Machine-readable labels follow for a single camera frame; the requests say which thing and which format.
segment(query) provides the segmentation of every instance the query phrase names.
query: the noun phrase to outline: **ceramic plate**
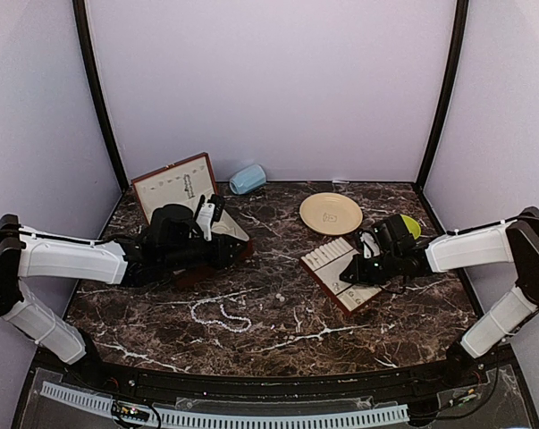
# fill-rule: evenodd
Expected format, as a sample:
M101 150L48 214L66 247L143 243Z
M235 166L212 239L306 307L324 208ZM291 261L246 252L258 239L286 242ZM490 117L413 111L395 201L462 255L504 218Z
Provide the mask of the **ceramic plate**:
M324 235L343 235L362 223L362 210L352 199L324 192L305 199L299 209L301 219L313 231Z

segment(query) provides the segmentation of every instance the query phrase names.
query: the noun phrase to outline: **light blue mug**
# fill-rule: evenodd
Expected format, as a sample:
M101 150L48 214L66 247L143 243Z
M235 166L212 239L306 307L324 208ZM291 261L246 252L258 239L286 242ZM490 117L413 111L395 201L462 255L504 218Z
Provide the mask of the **light blue mug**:
M230 189L234 194L243 195L262 187L267 183L267 177L261 165L253 164L236 172L230 179Z

